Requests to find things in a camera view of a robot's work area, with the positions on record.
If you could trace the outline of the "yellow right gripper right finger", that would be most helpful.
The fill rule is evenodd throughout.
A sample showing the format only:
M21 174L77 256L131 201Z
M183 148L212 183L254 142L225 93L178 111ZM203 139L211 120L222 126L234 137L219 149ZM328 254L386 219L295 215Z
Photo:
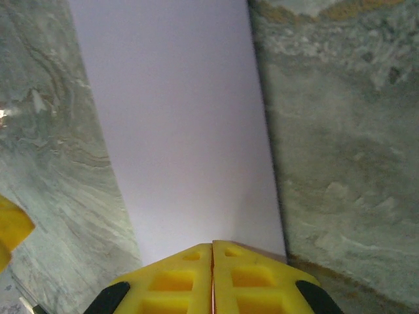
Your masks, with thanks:
M212 247L215 314L344 314L312 275L229 241Z

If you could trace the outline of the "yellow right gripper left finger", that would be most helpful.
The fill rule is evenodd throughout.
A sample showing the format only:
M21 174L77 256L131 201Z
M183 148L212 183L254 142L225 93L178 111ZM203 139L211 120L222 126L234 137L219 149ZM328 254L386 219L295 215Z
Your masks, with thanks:
M212 314L212 244L125 273L83 314Z

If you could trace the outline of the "light purple paper sheet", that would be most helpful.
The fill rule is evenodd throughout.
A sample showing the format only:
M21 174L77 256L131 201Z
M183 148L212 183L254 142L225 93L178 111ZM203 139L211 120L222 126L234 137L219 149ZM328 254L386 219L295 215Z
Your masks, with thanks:
M285 256L246 0L69 0L144 264L216 239Z

